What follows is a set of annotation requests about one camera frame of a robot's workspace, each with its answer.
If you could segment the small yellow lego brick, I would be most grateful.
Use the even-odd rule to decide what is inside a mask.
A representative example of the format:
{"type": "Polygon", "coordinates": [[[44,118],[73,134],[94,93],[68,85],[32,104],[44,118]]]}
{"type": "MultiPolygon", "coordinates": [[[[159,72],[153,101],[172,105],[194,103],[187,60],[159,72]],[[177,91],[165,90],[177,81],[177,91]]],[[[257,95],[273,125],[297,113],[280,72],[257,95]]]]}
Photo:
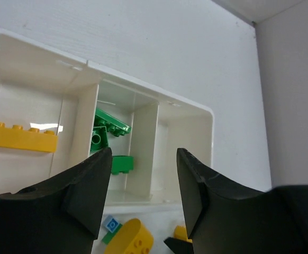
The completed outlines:
{"type": "Polygon", "coordinates": [[[192,243],[192,239],[188,238],[185,226],[177,225],[174,229],[174,238],[185,242],[192,243]]]}

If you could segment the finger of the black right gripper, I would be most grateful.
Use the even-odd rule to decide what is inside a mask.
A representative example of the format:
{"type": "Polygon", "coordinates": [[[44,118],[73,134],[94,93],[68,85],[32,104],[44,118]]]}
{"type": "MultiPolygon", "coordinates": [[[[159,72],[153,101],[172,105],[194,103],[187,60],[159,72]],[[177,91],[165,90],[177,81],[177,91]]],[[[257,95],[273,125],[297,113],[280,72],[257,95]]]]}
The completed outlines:
{"type": "Polygon", "coordinates": [[[168,237],[164,243],[174,254],[194,254],[193,244],[190,242],[168,237]]]}

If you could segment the yellow curved lego brick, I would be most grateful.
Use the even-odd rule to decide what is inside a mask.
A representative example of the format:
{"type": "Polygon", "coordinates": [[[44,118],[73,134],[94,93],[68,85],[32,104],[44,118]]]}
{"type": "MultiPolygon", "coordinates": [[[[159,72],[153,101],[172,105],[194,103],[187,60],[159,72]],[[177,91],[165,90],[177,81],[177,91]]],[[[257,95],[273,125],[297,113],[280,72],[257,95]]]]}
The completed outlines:
{"type": "Polygon", "coordinates": [[[137,218],[128,220],[106,245],[104,253],[150,253],[153,236],[137,218]]]}

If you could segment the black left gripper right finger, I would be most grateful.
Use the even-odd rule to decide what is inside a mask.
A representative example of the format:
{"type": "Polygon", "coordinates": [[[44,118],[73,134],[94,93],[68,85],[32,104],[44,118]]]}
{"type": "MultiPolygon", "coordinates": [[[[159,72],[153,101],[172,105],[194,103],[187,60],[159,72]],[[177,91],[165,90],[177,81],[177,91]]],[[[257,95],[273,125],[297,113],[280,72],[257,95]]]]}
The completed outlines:
{"type": "Polygon", "coordinates": [[[176,153],[188,237],[195,253],[308,253],[308,185],[266,192],[176,153]]]}

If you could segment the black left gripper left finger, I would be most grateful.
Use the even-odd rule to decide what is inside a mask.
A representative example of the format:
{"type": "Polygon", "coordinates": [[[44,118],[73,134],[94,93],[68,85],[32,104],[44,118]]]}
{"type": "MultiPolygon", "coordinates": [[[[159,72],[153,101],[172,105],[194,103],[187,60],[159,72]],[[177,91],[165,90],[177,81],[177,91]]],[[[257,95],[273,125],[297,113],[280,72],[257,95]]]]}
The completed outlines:
{"type": "Polygon", "coordinates": [[[111,175],[112,151],[17,193],[0,194],[0,253],[91,253],[111,175]]]}

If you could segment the small green lego brick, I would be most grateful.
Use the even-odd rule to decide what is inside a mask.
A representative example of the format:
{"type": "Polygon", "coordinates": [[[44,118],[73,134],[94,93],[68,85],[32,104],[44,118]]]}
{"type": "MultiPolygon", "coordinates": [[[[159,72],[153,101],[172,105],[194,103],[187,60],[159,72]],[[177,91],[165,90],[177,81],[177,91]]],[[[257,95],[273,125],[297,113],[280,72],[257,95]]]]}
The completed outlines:
{"type": "Polygon", "coordinates": [[[108,147],[108,135],[105,126],[93,127],[90,152],[97,152],[108,147]]]}

